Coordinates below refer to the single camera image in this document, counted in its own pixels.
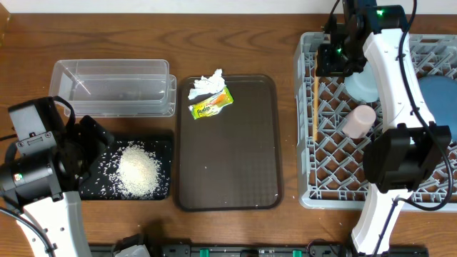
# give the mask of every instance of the yellow snack package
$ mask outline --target yellow snack package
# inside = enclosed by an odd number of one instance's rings
[[[210,117],[221,112],[224,106],[233,103],[233,97],[231,97],[230,91],[227,87],[224,87],[219,93],[209,97],[206,100],[201,101],[198,104],[189,106],[191,114],[194,119],[201,117]]]

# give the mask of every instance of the wood grain surface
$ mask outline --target wood grain surface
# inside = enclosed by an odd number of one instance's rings
[[[11,14],[5,9],[5,7],[0,4],[0,46],[3,44],[5,30],[8,26],[10,15]]]
[[[86,201],[90,243],[138,232],[158,242],[306,245],[343,242],[359,211],[308,210],[298,202],[293,53],[300,35],[319,31],[327,15],[14,14],[0,48],[0,135],[13,133],[7,107],[48,95],[61,59],[166,59],[179,81],[212,74],[265,74],[276,82],[284,200],[270,211],[185,213],[172,200]],[[418,16],[413,33],[457,34],[457,16]],[[169,119],[98,119],[111,131],[175,131]],[[0,156],[9,142],[0,143]],[[0,256],[31,256],[19,227],[0,216]],[[431,256],[457,255],[457,214],[401,213],[393,245],[423,245]]]

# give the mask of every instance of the white tissue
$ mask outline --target white tissue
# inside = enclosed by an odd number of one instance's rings
[[[200,80],[195,80],[194,89],[189,92],[189,100],[204,94],[216,94],[226,86],[226,82],[222,78],[222,69],[217,69],[213,76],[209,78],[201,77]]]

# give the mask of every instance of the clear plastic container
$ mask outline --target clear plastic container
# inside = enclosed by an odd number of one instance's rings
[[[176,78],[166,60],[62,60],[54,66],[49,95],[67,100],[76,116],[170,117]]]

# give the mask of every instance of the gray dish rack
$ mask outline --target gray dish rack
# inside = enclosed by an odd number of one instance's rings
[[[364,138],[352,140],[341,132],[344,117],[353,108],[366,103],[358,102],[346,93],[343,78],[320,78],[318,140],[313,140],[314,57],[324,41],[328,38],[322,33],[303,34],[293,59],[299,201],[305,208],[362,209],[368,194],[368,182],[363,176],[363,149],[370,143],[370,137],[381,134],[381,104],[369,104],[375,109],[377,120]],[[457,36],[411,34],[410,48],[418,78],[442,75],[457,80]],[[457,168],[456,142],[451,143],[448,152],[451,165]],[[412,199],[424,206],[435,206],[446,195],[447,179],[446,167],[441,163]],[[403,210],[418,209],[406,204]],[[456,212],[457,202],[441,211]]]

